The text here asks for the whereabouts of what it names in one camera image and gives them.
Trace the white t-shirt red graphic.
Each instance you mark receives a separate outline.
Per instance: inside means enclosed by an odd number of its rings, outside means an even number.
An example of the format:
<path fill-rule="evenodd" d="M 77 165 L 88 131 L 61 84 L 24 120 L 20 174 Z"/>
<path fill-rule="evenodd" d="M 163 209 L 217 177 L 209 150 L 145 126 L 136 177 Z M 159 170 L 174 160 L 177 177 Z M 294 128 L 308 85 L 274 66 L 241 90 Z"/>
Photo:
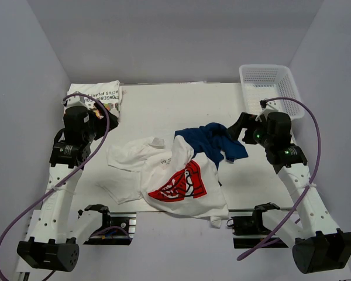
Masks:
<path fill-rule="evenodd" d="M 214 228 L 229 215 L 215 163 L 182 136 L 171 150 L 149 157 L 140 172 L 140 191 L 148 205 L 167 213 L 208 218 Z"/>

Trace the dark blue t-shirt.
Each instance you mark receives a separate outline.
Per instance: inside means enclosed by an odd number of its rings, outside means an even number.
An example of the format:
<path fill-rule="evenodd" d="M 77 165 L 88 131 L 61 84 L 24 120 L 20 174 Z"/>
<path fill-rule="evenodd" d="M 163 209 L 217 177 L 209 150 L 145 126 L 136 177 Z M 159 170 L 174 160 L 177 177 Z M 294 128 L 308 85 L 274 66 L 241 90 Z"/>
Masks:
<path fill-rule="evenodd" d="M 193 148 L 196 157 L 204 153 L 219 169 L 219 164 L 224 159 L 234 162 L 238 159 L 249 157 L 246 148 L 228 134 L 227 128 L 222 124 L 211 122 L 198 128 L 186 128 L 175 131 L 174 136 L 182 136 Z"/>

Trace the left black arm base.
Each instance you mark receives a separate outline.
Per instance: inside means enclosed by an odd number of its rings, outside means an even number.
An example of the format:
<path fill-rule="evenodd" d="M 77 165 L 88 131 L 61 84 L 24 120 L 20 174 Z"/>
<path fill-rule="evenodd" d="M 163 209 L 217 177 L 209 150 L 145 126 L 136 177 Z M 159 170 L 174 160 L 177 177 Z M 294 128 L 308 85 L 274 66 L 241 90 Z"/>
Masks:
<path fill-rule="evenodd" d="M 91 236 L 85 245 L 129 246 L 135 234 L 136 213 L 112 213 L 111 221 Z"/>

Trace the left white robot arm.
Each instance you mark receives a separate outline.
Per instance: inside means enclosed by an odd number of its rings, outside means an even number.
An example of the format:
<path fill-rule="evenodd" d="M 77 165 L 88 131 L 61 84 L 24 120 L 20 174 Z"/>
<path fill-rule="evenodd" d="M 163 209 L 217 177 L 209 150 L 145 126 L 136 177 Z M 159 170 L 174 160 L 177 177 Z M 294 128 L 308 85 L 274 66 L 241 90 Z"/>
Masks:
<path fill-rule="evenodd" d="M 17 247 L 18 255 L 32 268 L 71 272 L 78 261 L 80 245 L 94 233 L 107 233 L 112 226 L 109 208 L 88 205 L 72 228 L 68 216 L 75 188 L 87 160 L 94 156 L 92 141 L 104 141 L 118 126 L 116 116 L 104 106 L 95 104 L 91 110 L 84 105 L 66 109 L 64 128 L 58 132 L 50 158 L 46 198 L 35 227 Z"/>

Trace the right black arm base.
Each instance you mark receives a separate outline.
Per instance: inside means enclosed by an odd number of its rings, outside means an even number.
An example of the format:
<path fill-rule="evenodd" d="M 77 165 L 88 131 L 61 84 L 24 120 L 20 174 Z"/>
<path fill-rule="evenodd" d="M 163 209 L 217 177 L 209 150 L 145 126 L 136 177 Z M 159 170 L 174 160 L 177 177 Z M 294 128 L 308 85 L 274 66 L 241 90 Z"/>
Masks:
<path fill-rule="evenodd" d="M 227 220 L 226 226 L 233 232 L 235 249 L 253 248 L 270 233 L 265 227 L 257 227 L 252 216 L 233 216 Z"/>

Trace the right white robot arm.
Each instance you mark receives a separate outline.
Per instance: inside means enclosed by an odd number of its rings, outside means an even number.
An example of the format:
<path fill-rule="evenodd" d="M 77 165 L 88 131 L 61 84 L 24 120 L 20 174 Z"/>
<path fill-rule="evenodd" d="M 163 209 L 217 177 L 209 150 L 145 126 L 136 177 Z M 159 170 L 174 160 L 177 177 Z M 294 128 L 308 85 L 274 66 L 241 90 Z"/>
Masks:
<path fill-rule="evenodd" d="M 242 113 L 228 128 L 233 139 L 244 132 L 246 144 L 264 147 L 266 158 L 285 185 L 300 223 L 283 221 L 284 212 L 275 203 L 254 207 L 249 217 L 234 217 L 236 235 L 275 235 L 292 250 L 295 265 L 303 274 L 343 269 L 351 256 L 351 232 L 343 232 L 311 184 L 308 161 L 292 142 L 291 119 L 283 112 L 267 115 Z"/>

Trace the white t-shirt black graphic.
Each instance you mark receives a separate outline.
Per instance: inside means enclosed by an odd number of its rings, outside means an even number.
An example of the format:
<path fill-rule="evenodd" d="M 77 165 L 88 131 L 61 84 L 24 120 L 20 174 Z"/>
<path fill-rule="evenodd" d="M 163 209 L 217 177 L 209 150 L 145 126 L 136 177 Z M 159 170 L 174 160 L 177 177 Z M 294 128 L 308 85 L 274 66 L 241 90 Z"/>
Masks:
<path fill-rule="evenodd" d="M 148 160 L 159 160 L 156 166 L 170 163 L 171 151 L 161 138 L 150 136 L 128 142 L 124 146 L 111 145 L 106 151 L 107 165 L 95 185 L 108 193 L 117 204 L 140 200 L 141 170 Z"/>

